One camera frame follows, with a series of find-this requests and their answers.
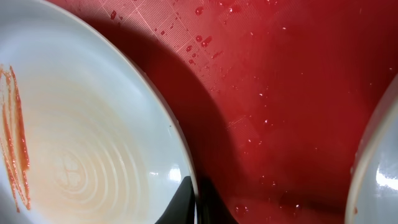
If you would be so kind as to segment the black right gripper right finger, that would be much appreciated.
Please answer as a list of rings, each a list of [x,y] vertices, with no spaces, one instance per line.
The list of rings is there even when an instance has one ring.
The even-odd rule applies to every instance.
[[[202,179],[199,190],[199,224],[238,224],[210,179]]]

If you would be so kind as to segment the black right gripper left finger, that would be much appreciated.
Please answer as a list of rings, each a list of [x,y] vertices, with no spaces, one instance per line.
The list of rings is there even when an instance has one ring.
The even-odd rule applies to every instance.
[[[155,224],[194,224],[194,222],[195,194],[192,180],[190,176],[186,176]]]

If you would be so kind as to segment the white plate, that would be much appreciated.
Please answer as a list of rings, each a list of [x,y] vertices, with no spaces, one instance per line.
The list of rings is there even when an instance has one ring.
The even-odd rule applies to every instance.
[[[345,224],[397,224],[397,77],[377,104],[351,168]]]
[[[45,1],[1,2],[1,222],[156,223],[187,144],[146,74]]]

